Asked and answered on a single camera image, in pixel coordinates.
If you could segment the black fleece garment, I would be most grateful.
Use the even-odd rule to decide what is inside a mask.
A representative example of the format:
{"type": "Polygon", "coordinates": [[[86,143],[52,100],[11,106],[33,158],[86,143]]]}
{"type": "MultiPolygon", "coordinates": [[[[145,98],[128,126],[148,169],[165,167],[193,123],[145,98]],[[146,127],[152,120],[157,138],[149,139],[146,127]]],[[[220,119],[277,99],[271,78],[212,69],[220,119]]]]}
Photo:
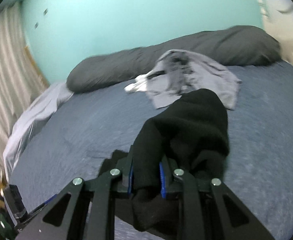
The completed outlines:
{"type": "Polygon", "coordinates": [[[178,203],[160,194],[162,158],[173,159],[195,178],[221,178],[229,154],[227,130],[226,108],[208,89],[183,94],[146,120],[131,149],[132,197],[120,203],[116,215],[138,231],[154,228],[169,234],[178,203]]]}

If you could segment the blue patterned bed sheet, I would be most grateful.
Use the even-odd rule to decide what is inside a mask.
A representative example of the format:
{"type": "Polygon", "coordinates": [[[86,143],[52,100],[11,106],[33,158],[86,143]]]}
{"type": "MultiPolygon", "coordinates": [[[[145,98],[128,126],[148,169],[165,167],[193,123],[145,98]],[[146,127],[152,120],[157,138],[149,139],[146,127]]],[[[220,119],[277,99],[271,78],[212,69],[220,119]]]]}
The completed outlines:
{"type": "MultiPolygon", "coordinates": [[[[275,239],[293,235],[293,66],[231,66],[242,81],[229,111],[225,184],[275,239]]],[[[114,150],[128,151],[144,122],[159,113],[126,82],[75,94],[35,135],[10,176],[27,211],[73,178],[95,178],[114,150]]]]}

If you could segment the white cloth piece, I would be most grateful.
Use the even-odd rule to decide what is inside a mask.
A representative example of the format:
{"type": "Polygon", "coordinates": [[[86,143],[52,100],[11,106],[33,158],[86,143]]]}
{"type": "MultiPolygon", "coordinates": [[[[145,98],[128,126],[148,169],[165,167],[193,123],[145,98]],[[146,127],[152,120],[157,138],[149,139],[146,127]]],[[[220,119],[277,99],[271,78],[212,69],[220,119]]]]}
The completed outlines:
{"type": "Polygon", "coordinates": [[[134,83],[127,85],[124,90],[127,93],[146,92],[147,91],[147,74],[139,75],[135,78],[134,83]]]}

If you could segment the dark grey small garment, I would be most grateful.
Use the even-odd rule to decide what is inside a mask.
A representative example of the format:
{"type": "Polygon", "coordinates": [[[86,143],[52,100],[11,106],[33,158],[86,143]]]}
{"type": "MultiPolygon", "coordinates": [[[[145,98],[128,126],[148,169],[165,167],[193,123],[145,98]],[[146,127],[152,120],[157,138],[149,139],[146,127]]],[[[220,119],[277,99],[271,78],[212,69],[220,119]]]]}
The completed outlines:
{"type": "Polygon", "coordinates": [[[185,53],[171,53],[160,59],[162,68],[168,79],[166,90],[182,95],[193,90],[189,75],[193,70],[189,65],[189,57],[185,53]]]}

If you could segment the beige curtain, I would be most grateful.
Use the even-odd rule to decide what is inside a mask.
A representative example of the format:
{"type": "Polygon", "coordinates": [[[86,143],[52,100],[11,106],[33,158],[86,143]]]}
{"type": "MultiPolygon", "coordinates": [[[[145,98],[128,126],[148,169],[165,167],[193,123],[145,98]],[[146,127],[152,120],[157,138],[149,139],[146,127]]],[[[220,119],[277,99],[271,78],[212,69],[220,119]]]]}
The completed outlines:
{"type": "Polygon", "coordinates": [[[12,128],[46,85],[32,65],[25,41],[21,4],[0,11],[0,167],[12,128]]]}

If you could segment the light grey sweatshirt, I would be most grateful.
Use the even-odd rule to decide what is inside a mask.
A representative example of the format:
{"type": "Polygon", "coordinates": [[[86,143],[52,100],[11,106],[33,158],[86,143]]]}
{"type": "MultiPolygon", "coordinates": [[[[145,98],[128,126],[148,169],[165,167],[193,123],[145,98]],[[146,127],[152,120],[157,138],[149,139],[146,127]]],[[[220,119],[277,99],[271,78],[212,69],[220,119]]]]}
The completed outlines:
{"type": "Polygon", "coordinates": [[[202,88],[209,89],[217,94],[226,109],[235,109],[242,81],[230,72],[227,67],[210,57],[180,49],[166,51],[160,56],[154,68],[146,76],[146,94],[153,102],[155,108],[167,107],[183,95],[176,95],[166,90],[168,79],[160,59],[171,53],[185,53],[189,57],[189,65],[193,70],[193,74],[189,75],[193,85],[192,91],[202,88]]]}

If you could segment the dark grey long pillow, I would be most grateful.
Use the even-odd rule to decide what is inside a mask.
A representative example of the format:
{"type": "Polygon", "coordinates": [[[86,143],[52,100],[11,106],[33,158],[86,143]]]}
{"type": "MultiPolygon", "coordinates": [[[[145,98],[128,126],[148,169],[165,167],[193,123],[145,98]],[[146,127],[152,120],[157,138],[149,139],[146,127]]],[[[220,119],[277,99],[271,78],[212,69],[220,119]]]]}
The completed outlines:
{"type": "Polygon", "coordinates": [[[74,93],[92,92],[150,72],[162,56],[187,52],[205,55],[224,66],[268,66],[281,60],[281,46],[276,39],[261,28],[236,25],[88,57],[70,72],[66,85],[74,93]]]}

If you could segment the cream tufted headboard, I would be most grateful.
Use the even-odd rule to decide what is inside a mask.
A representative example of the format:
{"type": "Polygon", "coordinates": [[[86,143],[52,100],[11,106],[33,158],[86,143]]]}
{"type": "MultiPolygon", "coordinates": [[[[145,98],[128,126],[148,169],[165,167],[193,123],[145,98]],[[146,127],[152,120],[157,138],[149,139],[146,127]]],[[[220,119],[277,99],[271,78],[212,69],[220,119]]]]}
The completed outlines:
{"type": "Polygon", "coordinates": [[[293,66],[293,22],[272,19],[263,0],[257,0],[265,31],[279,42],[281,58],[293,66]]]}

